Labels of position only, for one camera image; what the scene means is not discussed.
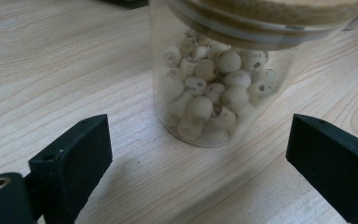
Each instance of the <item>wood grain pattern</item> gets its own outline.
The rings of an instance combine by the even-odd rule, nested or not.
[[[358,136],[358,28],[221,148],[189,146],[159,124],[149,42],[147,7],[1,0],[0,173],[26,175],[36,152],[106,113],[114,160],[76,223],[345,223],[284,153],[293,113]]]

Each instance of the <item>glass jar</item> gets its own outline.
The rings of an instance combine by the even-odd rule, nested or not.
[[[202,147],[246,134],[358,14],[358,0],[324,2],[149,1],[154,103],[163,126]]]

